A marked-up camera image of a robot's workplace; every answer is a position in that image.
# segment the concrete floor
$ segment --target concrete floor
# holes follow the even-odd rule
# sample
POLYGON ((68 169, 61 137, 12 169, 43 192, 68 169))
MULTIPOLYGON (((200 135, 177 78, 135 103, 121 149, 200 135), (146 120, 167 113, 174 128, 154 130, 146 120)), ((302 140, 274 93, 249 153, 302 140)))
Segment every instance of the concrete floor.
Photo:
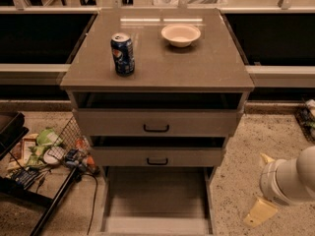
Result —
MULTIPOLYGON (((259 179, 264 162, 261 152, 278 159, 291 159, 310 146, 304 138, 292 114, 245 114, 233 138, 227 145, 227 153, 211 183, 213 201, 212 222, 215 235, 314 235, 315 203, 302 206, 280 207, 271 219, 256 228, 249 228, 242 219, 262 196, 259 179)), ((62 132, 72 116, 71 112, 24 112, 26 127, 30 133, 38 133, 45 127, 62 132)), ((0 162, 0 173, 6 173, 8 156, 0 162)), ((43 186, 38 190, 50 198, 58 190, 69 170, 64 166, 52 169, 43 186)), ((97 177, 94 219, 90 235, 99 232, 104 206, 104 180, 97 177)), ((42 234, 44 236, 87 235, 95 194, 95 180, 83 176, 63 199, 42 234)), ((38 206, 0 196, 0 235, 30 235, 43 210, 38 206)))

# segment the soda can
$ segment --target soda can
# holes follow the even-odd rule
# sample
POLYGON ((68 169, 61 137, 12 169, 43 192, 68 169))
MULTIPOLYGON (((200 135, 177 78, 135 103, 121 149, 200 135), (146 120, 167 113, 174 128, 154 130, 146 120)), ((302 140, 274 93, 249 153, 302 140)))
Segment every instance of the soda can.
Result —
POLYGON ((119 32, 110 41, 115 70, 118 75, 128 76, 135 71, 133 44, 128 34, 119 32))

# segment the white bowl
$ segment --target white bowl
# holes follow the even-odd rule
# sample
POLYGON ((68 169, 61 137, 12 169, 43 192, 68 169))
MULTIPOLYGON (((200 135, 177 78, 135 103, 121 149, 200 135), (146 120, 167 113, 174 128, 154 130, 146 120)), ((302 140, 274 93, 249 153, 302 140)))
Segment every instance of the white bowl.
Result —
POLYGON ((200 31, 192 25, 174 24, 164 27, 161 35, 173 46, 186 47, 200 37, 200 31))

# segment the cabinet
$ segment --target cabinet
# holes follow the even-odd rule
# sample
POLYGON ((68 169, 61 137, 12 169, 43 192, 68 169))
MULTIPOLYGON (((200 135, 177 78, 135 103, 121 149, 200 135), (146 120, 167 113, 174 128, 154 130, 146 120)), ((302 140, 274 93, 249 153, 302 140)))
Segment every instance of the cabinet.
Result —
MULTIPOLYGON (((203 168, 211 176, 254 88, 218 10, 170 8, 100 11, 61 87, 95 162, 103 166, 107 207, 116 204, 115 183, 127 169, 135 178, 168 172, 170 179, 197 174, 200 180, 203 168), (160 31, 178 22, 197 26, 201 38, 185 48, 170 46, 160 31), (114 70, 110 38, 118 31, 133 40, 136 70, 129 77, 114 70)), ((162 185, 168 191, 176 188, 167 181, 162 185)), ((110 226, 104 231, 118 233, 110 226)))

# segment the drawer handle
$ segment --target drawer handle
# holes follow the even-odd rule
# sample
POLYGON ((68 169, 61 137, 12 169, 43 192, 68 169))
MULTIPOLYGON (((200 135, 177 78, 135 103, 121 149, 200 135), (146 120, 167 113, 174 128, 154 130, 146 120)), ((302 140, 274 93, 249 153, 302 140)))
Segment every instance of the drawer handle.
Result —
POLYGON ((167 124, 165 127, 163 127, 162 129, 158 129, 158 128, 154 128, 154 127, 150 127, 149 125, 147 126, 147 124, 144 124, 144 131, 146 132, 167 132, 169 130, 169 125, 167 124))
POLYGON ((155 162, 150 161, 149 158, 147 158, 147 163, 149 165, 155 165, 155 166, 165 166, 168 164, 168 158, 164 158, 164 159, 154 159, 155 162))

